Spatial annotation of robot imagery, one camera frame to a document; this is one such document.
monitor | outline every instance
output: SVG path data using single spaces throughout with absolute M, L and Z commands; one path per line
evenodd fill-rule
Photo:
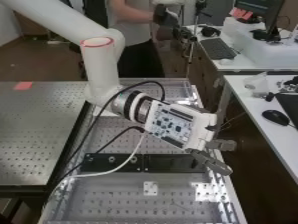
M 281 41 L 277 20 L 285 0 L 237 0 L 235 7 L 254 13 L 249 21 L 239 19 L 243 23 L 258 23 L 258 16 L 263 18 L 266 30 L 255 30 L 254 38 L 257 40 Z
M 278 16 L 279 16 L 279 13 L 281 13 L 281 10 L 282 10 L 282 6 L 285 4 L 285 0 L 270 0 L 270 2 L 271 2 L 270 7 L 269 7 L 267 12 L 263 16 L 265 27 L 266 27 L 267 34 L 270 36 L 273 36 L 273 35 L 279 36 L 277 21 L 278 21 Z
M 273 0 L 235 0 L 235 7 L 263 16 Z

red ring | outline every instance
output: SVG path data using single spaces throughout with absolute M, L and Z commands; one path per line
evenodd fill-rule
M 109 39 L 109 42 L 105 43 L 105 44 L 93 45 L 93 46 L 90 46 L 90 45 L 84 45 L 84 42 L 85 42 L 86 40 L 82 40 L 80 45 L 81 45 L 82 47 L 96 48 L 96 47 L 104 47 L 104 46 L 108 46 L 108 45 L 110 45 L 110 44 L 114 42 L 114 40 L 113 40 L 110 37 L 104 37 L 104 38 Z

black cable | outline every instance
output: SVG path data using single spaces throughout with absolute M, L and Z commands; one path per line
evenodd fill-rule
M 149 84 L 149 83 L 153 83 L 153 84 L 156 84 L 156 85 L 158 85 L 158 86 L 161 87 L 161 90 L 162 90 L 161 101 L 165 101 L 165 88 L 164 88 L 164 86 L 162 86 L 157 81 L 144 81 L 144 82 L 140 82 L 140 83 L 137 83 L 137 84 L 134 84 L 134 85 L 132 85 L 132 86 L 124 88 L 118 93 L 116 93 L 116 94 L 110 97 L 110 99 L 108 100 L 108 102 L 105 103 L 104 107 L 101 108 L 101 111 L 100 111 L 98 115 L 96 116 L 96 119 L 94 119 L 94 121 L 92 122 L 90 127 L 89 127 L 88 130 L 86 130 L 86 133 L 85 133 L 85 135 L 84 135 L 84 137 L 82 137 L 82 140 L 81 140 L 81 142 L 80 142 L 80 144 L 78 144 L 78 146 L 77 146 L 77 149 L 74 150 L 73 154 L 69 156 L 69 158 L 68 158 L 68 160 L 66 160 L 66 162 L 65 162 L 66 165 L 68 165 L 68 163 L 70 162 L 70 160 L 73 159 L 73 157 L 74 157 L 74 155 L 77 154 L 77 152 L 80 151 L 80 149 L 81 149 L 81 147 L 82 147 L 82 145 L 84 145 L 84 142 L 85 142 L 85 140 L 86 140 L 86 138 L 88 138 L 88 136 L 89 136 L 89 134 L 90 134 L 90 131 L 92 131 L 92 129 L 93 129 L 93 127 L 94 127 L 94 125 L 96 125 L 96 123 L 97 123 L 100 117 L 101 117 L 101 114 L 102 114 L 104 111 L 105 111 L 105 108 L 109 106 L 110 102 L 118 97 L 120 94 L 122 94 L 122 93 L 126 92 L 128 90 L 133 89 L 133 88 L 137 87 L 137 86 L 142 86 L 142 85 L 145 85 L 145 84 Z
M 126 128 L 124 131 L 121 131 L 120 133 L 118 133 L 118 135 L 116 135 L 116 137 L 94 152 L 94 153 L 100 153 L 100 152 L 102 152 L 104 151 L 104 149 L 129 131 L 129 130 L 132 130 L 132 129 L 136 129 L 137 131 L 140 131 L 141 133 L 144 133 L 145 132 L 145 129 L 144 128 L 141 128 L 141 127 L 138 127 L 138 126 L 132 126 L 132 127 L 129 127 L 129 128 Z M 63 175 L 63 177 L 59 179 L 59 181 L 57 181 L 57 183 L 60 183 L 63 180 L 64 180 L 64 178 L 77 169 L 77 168 L 80 168 L 81 167 L 81 165 L 84 164 L 84 162 L 81 162 L 78 165 L 76 165 L 64 175 Z

white circuit board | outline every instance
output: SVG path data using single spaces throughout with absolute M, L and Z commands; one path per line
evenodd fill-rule
M 184 148 L 192 134 L 193 117 L 166 104 L 158 104 L 148 131 L 178 148 Z

cable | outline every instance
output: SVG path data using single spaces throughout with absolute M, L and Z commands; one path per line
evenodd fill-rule
M 51 195 L 49 195 L 49 198 L 53 196 L 53 194 L 55 194 L 56 190 L 59 189 L 60 185 L 61 185 L 63 183 L 65 183 L 65 185 L 66 185 L 68 179 L 73 179 L 73 178 L 85 178 L 85 177 L 97 177 L 97 176 L 108 175 L 108 174 L 114 173 L 116 171 L 118 171 L 118 170 L 128 164 L 128 162 L 132 160 L 133 156 L 136 155 L 136 153 L 137 153 L 137 151 L 138 151 L 138 149 L 140 149 L 140 147 L 141 147 L 142 140 L 144 140 L 145 136 L 146 136 L 146 133 L 144 132 L 142 137 L 141 137 L 141 139 L 140 139 L 140 141 L 138 141 L 138 144 L 137 144 L 137 146 L 136 146 L 136 148 L 134 148 L 134 150 L 133 150 L 130 156 L 128 157 L 128 159 L 125 160 L 125 162 L 124 162 L 118 167 L 116 167 L 113 170 L 109 170 L 109 171 L 106 171 L 106 172 L 93 173 L 93 174 L 82 174 L 82 175 L 73 175 L 73 176 L 66 177 L 66 178 L 57 184 L 57 186 L 55 187 L 55 189 L 53 189 L 53 191 L 52 191 L 52 193 L 51 193 Z
M 231 121 L 239 119 L 245 114 L 246 114 L 246 112 L 241 113 L 239 115 L 233 117 L 229 121 L 226 121 L 226 123 L 221 125 L 221 131 L 223 130 L 222 128 L 226 126 L 226 124 L 229 124 Z
M 289 124 L 289 126 L 298 130 L 298 128 L 294 125 Z
M 92 129 L 93 129 L 93 127 L 94 127 L 94 125 L 96 125 L 96 123 L 97 123 L 100 117 L 101 117 L 101 114 L 102 114 L 104 111 L 105 111 L 105 108 L 109 106 L 110 102 L 118 97 L 120 94 L 122 94 L 122 93 L 126 92 L 128 90 L 133 89 L 133 88 L 137 87 L 137 86 L 149 84 L 149 83 L 154 83 L 156 85 L 158 85 L 158 86 L 161 87 L 161 90 L 162 90 L 161 101 L 165 101 L 165 88 L 164 88 L 164 86 L 162 86 L 157 81 L 144 81 L 144 82 L 140 82 L 140 83 L 137 83 L 137 84 L 134 84 L 134 85 L 132 85 L 132 86 L 124 88 L 117 94 L 114 94 L 114 95 L 110 97 L 110 99 L 108 100 L 108 102 L 105 103 L 105 105 L 102 106 L 101 111 L 100 111 L 98 115 L 96 116 L 96 119 L 94 119 L 94 121 L 92 122 L 90 127 L 89 127 L 88 130 L 86 130 L 86 133 L 85 133 L 85 135 L 84 135 L 84 137 L 82 137 L 82 140 L 81 140 L 81 142 L 80 142 L 80 144 L 78 144 L 78 146 L 77 146 L 77 149 L 74 150 L 74 152 L 72 153 L 72 155 L 69 156 L 69 158 L 68 158 L 68 160 L 66 160 L 66 162 L 65 162 L 66 165 L 69 164 L 69 162 L 70 162 L 70 160 L 73 159 L 74 155 L 76 155 L 77 152 L 80 151 L 80 149 L 81 149 L 81 147 L 82 147 L 82 145 L 84 145 L 84 143 L 85 143 L 85 140 L 86 140 L 86 138 L 88 138 L 88 136 L 89 136 L 89 134 L 90 134 L 90 131 L 92 131 Z
M 287 30 L 289 29 L 289 27 L 290 27 L 290 25 L 291 25 L 291 19 L 290 19 L 290 17 L 289 16 L 278 16 L 278 18 L 287 18 L 287 27 L 286 28 L 283 28 L 283 29 L 281 29 L 279 31 L 278 31 L 278 33 L 279 33 L 279 36 L 281 36 L 281 32 L 283 31 L 283 30 Z
M 124 131 L 120 132 L 120 134 L 94 152 L 94 153 L 100 153 L 101 151 L 105 150 L 105 148 L 118 139 L 118 137 L 121 137 L 129 130 L 136 129 L 138 130 L 141 133 L 145 132 L 144 128 L 138 127 L 138 126 L 132 126 L 129 128 L 126 128 Z M 81 165 L 84 164 L 84 162 L 81 162 L 78 165 L 76 165 L 64 175 L 63 177 L 59 179 L 57 183 L 60 183 L 64 178 L 77 169 L 81 167 Z

